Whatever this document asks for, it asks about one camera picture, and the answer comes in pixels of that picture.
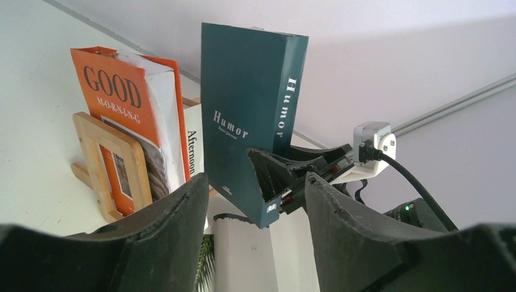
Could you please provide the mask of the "coffee cover white book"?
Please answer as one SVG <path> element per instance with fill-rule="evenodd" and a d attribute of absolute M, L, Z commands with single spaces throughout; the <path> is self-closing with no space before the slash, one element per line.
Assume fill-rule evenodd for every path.
<path fill-rule="evenodd" d="M 187 161 L 189 173 L 193 177 L 204 172 L 204 145 L 201 105 L 190 106 L 184 109 L 187 139 Z"/>

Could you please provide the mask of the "wooden book rack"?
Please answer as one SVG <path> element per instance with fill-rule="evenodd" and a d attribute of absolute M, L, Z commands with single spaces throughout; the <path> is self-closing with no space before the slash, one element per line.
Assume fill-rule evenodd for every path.
<path fill-rule="evenodd" d="M 71 164 L 71 169 L 75 177 L 94 192 L 97 207 L 103 219 L 112 223 L 124 217 L 116 206 L 120 187 L 111 187 L 112 176 L 116 171 L 113 157 L 108 155 L 110 152 L 108 147 L 114 147 L 116 150 L 125 148 L 130 152 L 130 159 L 135 166 L 134 177 L 138 180 L 137 200 L 141 207 L 151 204 L 150 180 L 147 178 L 144 152 L 139 141 L 126 132 L 120 131 L 120 125 L 113 127 L 114 121 L 105 124 L 84 112 L 75 113 L 73 120 L 85 163 L 75 162 Z"/>

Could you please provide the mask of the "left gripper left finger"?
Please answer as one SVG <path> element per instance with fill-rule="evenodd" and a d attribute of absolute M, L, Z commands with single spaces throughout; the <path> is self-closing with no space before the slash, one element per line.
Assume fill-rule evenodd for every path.
<path fill-rule="evenodd" d="M 2 291 L 193 291 L 209 202 L 199 173 L 92 233 L 1 226 Z"/>

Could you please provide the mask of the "orange cover book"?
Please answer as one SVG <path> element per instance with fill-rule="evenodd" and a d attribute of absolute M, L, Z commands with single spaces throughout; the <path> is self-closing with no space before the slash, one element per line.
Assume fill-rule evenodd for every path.
<path fill-rule="evenodd" d="M 90 114 L 140 143 L 153 201 L 188 181 L 177 61 L 100 46 L 71 57 Z"/>

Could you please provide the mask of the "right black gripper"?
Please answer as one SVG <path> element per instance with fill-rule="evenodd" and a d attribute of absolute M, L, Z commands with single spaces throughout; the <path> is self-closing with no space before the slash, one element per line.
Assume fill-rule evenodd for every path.
<path fill-rule="evenodd" d="M 246 154 L 256 173 L 262 197 L 266 203 L 281 198 L 279 212 L 291 214 L 298 209 L 307 210 L 305 187 L 319 178 L 349 198 L 353 196 L 337 182 L 344 172 L 354 166 L 350 144 L 327 149 L 305 148 L 291 145 L 286 156 L 258 148 L 249 148 Z"/>

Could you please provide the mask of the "grey white notebook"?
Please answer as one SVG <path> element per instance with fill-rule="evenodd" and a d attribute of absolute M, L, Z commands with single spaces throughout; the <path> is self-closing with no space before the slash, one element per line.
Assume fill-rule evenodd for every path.
<path fill-rule="evenodd" d="M 214 291 L 319 291 L 303 210 L 258 228 L 240 214 L 214 215 Z"/>

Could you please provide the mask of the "teal Humor book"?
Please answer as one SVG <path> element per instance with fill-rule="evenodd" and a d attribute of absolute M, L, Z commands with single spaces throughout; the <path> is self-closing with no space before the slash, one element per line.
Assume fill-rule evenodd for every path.
<path fill-rule="evenodd" d="M 222 24 L 201 25 L 204 170 L 210 185 L 260 228 L 279 218 L 247 151 L 286 156 L 309 39 Z"/>

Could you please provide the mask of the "palm leaf white book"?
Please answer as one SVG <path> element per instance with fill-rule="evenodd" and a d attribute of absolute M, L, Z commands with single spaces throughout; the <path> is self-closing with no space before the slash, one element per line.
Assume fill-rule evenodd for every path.
<path fill-rule="evenodd" d="M 210 291 L 215 273 L 214 235 L 204 234 L 200 246 L 194 291 Z"/>

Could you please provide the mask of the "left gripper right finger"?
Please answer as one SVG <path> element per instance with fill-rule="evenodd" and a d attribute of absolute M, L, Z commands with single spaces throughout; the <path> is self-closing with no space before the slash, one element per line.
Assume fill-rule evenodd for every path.
<path fill-rule="evenodd" d="M 515 225 L 454 232 L 383 215 L 315 178 L 305 187 L 321 291 L 514 291 Z"/>

